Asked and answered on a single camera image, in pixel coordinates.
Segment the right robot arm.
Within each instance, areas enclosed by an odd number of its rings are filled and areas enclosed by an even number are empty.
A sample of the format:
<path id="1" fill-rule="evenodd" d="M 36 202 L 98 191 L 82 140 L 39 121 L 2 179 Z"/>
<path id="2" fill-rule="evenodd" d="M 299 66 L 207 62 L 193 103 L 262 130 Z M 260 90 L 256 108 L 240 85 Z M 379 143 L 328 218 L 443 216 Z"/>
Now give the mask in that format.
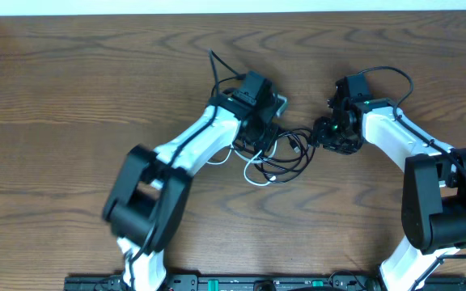
<path id="1" fill-rule="evenodd" d="M 405 236 L 366 289 L 419 290 L 446 260 L 466 259 L 466 148 L 438 141 L 398 103 L 376 99 L 363 73 L 339 79 L 328 106 L 332 115 L 314 123 L 314 146 L 350 155 L 372 144 L 404 174 Z"/>

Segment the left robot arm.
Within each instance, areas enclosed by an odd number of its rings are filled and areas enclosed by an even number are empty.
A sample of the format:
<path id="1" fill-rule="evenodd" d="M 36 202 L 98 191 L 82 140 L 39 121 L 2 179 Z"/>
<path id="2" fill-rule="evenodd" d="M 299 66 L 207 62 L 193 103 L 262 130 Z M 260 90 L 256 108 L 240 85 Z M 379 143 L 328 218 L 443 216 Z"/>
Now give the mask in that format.
<path id="1" fill-rule="evenodd" d="M 161 287 L 164 250 L 181 222 L 193 177 L 217 152 L 237 139 L 258 154 L 273 146 L 273 118 L 286 110 L 286 97 L 254 71 L 237 78 L 238 88 L 215 85 L 202 116 L 178 137 L 127 153 L 102 212 L 125 256 L 126 289 Z"/>

